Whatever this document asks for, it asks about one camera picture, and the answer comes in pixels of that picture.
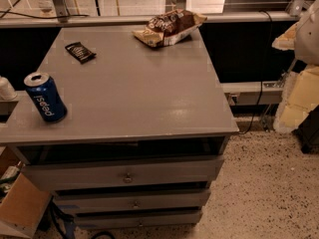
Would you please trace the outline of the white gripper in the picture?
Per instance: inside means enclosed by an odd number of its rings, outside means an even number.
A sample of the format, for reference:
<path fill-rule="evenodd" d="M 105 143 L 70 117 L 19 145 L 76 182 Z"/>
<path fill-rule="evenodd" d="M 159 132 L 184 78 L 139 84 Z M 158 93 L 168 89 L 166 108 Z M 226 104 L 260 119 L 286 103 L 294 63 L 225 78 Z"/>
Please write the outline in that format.
<path fill-rule="evenodd" d="M 272 47 L 281 51 L 295 48 L 297 60 L 316 65 L 307 66 L 300 73 L 290 72 L 285 81 L 273 127 L 277 132 L 288 133 L 319 106 L 319 0 L 315 0 L 298 24 L 277 37 Z"/>

